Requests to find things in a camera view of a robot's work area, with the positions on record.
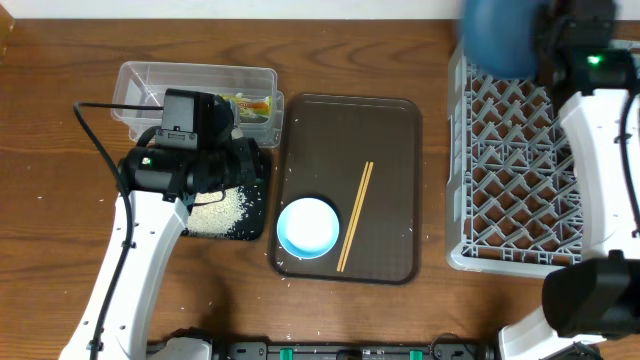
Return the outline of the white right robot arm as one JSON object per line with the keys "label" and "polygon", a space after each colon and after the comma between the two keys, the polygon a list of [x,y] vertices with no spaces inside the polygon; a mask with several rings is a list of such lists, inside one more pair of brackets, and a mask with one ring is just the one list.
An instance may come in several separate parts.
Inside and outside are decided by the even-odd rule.
{"label": "white right robot arm", "polygon": [[639,330],[639,77],[612,44],[613,1],[493,1],[466,21],[490,39],[486,71],[550,93],[570,144],[583,260],[550,273],[542,303],[499,334],[504,359],[579,356]]}

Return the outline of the light blue bowl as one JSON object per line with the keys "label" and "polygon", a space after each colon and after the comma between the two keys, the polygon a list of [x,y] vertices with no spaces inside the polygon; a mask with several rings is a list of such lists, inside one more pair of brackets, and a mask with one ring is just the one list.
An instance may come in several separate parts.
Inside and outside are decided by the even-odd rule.
{"label": "light blue bowl", "polygon": [[337,212],[319,198],[300,198],[288,204],[276,223],[280,246],[291,256],[311,260],[326,255],[337,243]]}

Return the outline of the yellow snack wrapper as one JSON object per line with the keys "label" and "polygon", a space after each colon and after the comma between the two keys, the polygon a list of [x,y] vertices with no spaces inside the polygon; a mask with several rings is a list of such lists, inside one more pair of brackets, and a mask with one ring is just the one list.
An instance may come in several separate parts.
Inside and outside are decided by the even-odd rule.
{"label": "yellow snack wrapper", "polygon": [[231,103],[232,110],[239,119],[258,120],[271,116],[271,96],[256,98],[237,93],[234,96],[223,95],[223,99]]}

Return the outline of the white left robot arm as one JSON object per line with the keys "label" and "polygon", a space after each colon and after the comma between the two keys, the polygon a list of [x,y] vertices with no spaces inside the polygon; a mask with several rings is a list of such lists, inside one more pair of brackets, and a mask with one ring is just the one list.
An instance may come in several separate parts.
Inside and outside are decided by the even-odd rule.
{"label": "white left robot arm", "polygon": [[80,323],[63,359],[147,359],[151,318],[165,270],[199,194],[224,193],[267,179],[265,154],[232,132],[230,97],[169,88],[145,130],[113,161],[81,112],[74,115],[116,181],[111,237]]}

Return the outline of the dark blue plate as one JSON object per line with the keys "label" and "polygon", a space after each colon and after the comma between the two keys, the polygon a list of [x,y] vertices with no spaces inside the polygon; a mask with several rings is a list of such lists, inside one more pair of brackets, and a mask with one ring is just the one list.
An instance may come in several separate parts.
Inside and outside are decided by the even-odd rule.
{"label": "dark blue plate", "polygon": [[494,78],[532,77],[534,24],[548,5],[546,0],[466,0],[459,23],[465,56]]}

